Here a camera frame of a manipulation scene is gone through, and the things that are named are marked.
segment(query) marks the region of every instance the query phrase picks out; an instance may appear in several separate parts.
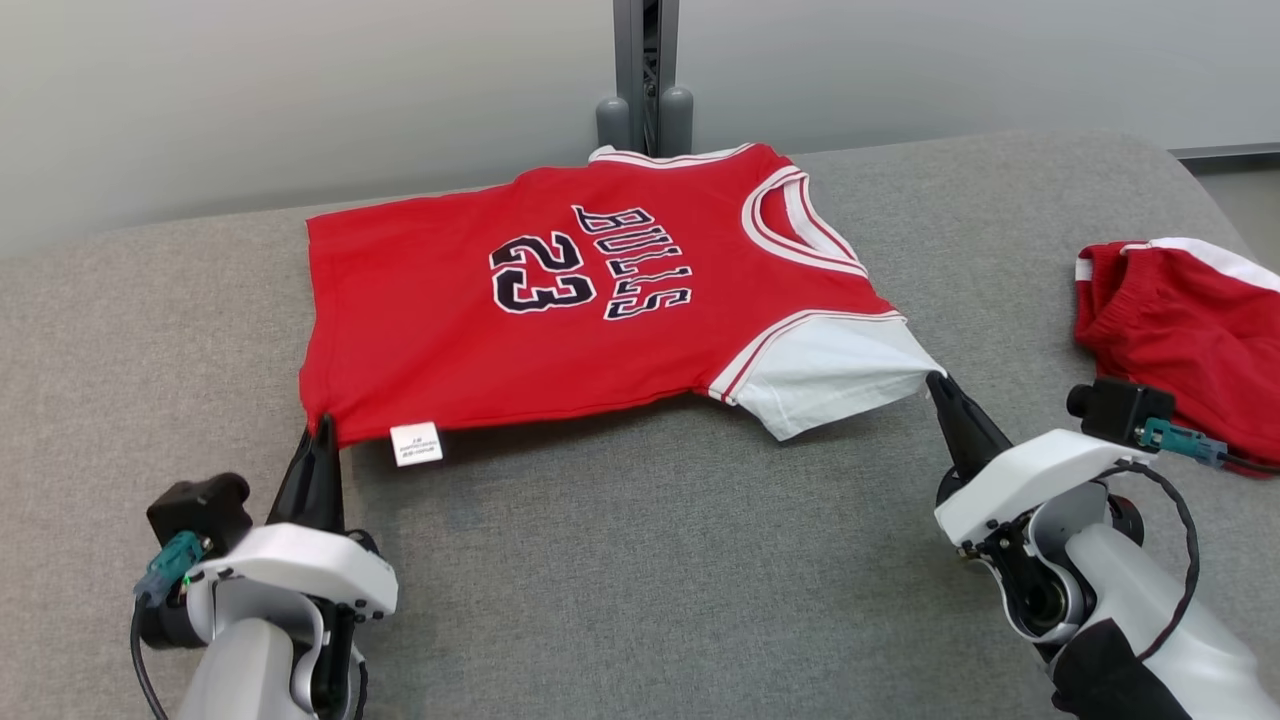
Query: basketball jersey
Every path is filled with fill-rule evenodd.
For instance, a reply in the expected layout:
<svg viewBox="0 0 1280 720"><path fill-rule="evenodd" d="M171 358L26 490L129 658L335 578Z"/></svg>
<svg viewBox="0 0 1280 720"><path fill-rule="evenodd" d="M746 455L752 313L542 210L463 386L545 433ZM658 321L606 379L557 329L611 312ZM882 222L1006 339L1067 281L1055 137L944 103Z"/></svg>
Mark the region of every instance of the basketball jersey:
<svg viewBox="0 0 1280 720"><path fill-rule="evenodd" d="M780 439L914 392L938 365L764 145L602 147L474 192L312 218L300 374L338 442L604 413L684 392Z"/></svg>

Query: floor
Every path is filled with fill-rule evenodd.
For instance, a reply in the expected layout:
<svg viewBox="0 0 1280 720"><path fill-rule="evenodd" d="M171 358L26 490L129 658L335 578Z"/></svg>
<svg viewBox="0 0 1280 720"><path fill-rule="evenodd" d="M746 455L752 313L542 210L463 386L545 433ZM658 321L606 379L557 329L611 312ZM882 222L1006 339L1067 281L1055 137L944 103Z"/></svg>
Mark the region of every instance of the floor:
<svg viewBox="0 0 1280 720"><path fill-rule="evenodd" d="M1258 263L1280 273L1280 160L1247 168L1190 165Z"/></svg>

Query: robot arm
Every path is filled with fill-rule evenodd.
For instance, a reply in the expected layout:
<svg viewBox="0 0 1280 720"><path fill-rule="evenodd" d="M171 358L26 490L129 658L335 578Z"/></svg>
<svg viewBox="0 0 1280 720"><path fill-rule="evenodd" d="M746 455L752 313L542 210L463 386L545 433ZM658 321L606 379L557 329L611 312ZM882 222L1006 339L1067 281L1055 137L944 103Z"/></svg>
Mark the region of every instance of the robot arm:
<svg viewBox="0 0 1280 720"><path fill-rule="evenodd" d="M1188 585L1170 578L1142 551L1138 510L1106 484L1124 469L1153 475L1155 452L1135 432L1167 420L1171 396L1100 380L1069 404L1088 434L1051 430L1011 446L952 379L928 384L955 461L934 516L961 556L991 570L1060 710L1083 720L1280 720L1253 653L1190 598L1198 557ZM1188 532L1194 551L1194 524Z"/></svg>
<svg viewBox="0 0 1280 720"><path fill-rule="evenodd" d="M357 717L355 630L392 615L399 585L372 539L344 528L332 420L303 433L266 525L252 527L247 497L228 474L178 483L147 510L166 550L186 533L209 551L160 583L163 601L138 603L152 648L207 647L178 717ZM140 682L150 687L141 669Z"/></svg>

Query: white wall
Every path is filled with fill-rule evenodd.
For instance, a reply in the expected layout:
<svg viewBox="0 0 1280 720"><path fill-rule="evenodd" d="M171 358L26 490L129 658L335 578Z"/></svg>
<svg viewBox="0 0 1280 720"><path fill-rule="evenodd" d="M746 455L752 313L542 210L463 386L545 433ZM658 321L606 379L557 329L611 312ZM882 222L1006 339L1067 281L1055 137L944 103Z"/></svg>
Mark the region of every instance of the white wall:
<svg viewBox="0 0 1280 720"><path fill-rule="evenodd" d="M1275 0L681 0L694 147L1110 127L1280 142Z"/></svg>
<svg viewBox="0 0 1280 720"><path fill-rule="evenodd" d="M579 164L603 0L8 0L0 255Z"/></svg>

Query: gray fabric surface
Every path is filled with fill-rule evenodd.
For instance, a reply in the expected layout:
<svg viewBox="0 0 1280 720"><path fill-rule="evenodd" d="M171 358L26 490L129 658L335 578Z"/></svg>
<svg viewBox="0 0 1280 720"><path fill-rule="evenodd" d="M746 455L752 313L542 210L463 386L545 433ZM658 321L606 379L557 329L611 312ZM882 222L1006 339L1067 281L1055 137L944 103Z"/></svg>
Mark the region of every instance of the gray fabric surface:
<svg viewBox="0 0 1280 720"><path fill-rule="evenodd" d="M1074 427L1071 265L1167 234L1236 251L1165 152L1110 135L1001 135L796 158L920 342L1014 439ZM129 588L146 506L234 469L261 519L302 413L320 209L113 233L0 263L0 708L142 717ZM698 398L444 437L396 470L356 448L348 516L401 578L361 632L366 717L1060 717L993 583L932 519L947 455L929 404L778 445ZM1201 527L1201 597L1280 692L1280 484L1162 461ZM1121 483L1181 574L1158 492ZM195 652L151 653L177 710Z"/></svg>

